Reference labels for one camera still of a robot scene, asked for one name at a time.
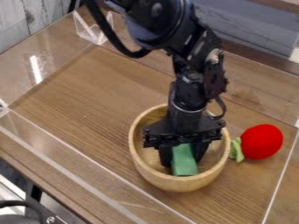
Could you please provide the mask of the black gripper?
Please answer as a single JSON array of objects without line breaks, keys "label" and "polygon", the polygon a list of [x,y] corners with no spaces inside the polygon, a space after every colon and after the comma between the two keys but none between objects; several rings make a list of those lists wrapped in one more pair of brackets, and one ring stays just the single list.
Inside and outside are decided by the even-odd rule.
[{"label": "black gripper", "polygon": [[193,154],[197,162],[207,152],[213,141],[222,139],[222,129],[226,122],[222,118],[214,118],[207,112],[198,115],[182,115],[178,118],[166,115],[143,127],[143,145],[146,148],[159,148],[160,162],[165,167],[173,164],[173,148],[179,144],[194,144]]}]

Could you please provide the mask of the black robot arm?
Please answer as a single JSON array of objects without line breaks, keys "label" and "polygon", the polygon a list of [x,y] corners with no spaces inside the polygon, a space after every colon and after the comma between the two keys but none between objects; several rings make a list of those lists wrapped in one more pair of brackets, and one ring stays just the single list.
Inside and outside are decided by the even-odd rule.
[{"label": "black robot arm", "polygon": [[160,121],[144,127],[144,147],[159,150],[166,167],[174,161],[174,148],[182,144],[191,146],[191,154],[202,160],[226,126],[223,116],[207,111],[229,85],[221,38],[198,18],[193,0],[104,1],[126,16],[134,41],[146,50],[165,50],[173,57],[175,81],[167,112]]}]

